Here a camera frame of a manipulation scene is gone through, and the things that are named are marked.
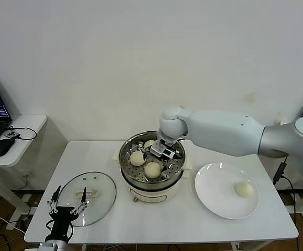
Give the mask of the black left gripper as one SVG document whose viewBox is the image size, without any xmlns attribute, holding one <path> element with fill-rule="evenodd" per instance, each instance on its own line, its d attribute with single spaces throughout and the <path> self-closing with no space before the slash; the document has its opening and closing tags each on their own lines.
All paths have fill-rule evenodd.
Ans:
<svg viewBox="0 0 303 251">
<path fill-rule="evenodd" d="M 72 221 L 77 219 L 77 214 L 80 214 L 87 207 L 87 191 L 84 187 L 83 192 L 76 192 L 75 197 L 80 199 L 80 204 L 77 207 L 58 206 L 57 201 L 60 194 L 61 185 L 53 193 L 47 205 L 50 207 L 49 216 L 51 220 L 46 223 L 46 228 L 50 230 L 50 234 L 46 236 L 45 241 L 58 240 L 69 241 L 73 235 Z"/>
</svg>

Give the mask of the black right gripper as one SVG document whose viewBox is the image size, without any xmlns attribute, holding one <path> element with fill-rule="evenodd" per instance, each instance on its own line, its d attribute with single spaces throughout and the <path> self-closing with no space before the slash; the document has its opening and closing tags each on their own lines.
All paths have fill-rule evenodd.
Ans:
<svg viewBox="0 0 303 251">
<path fill-rule="evenodd" d="M 181 153 L 175 148 L 175 144 L 178 140 L 175 141 L 166 141 L 163 139 L 156 140 L 150 147 L 142 148 L 142 158 L 144 161 L 152 154 L 157 158 L 162 158 L 163 170 L 175 170 L 176 169 L 176 160 L 181 159 Z"/>
</svg>

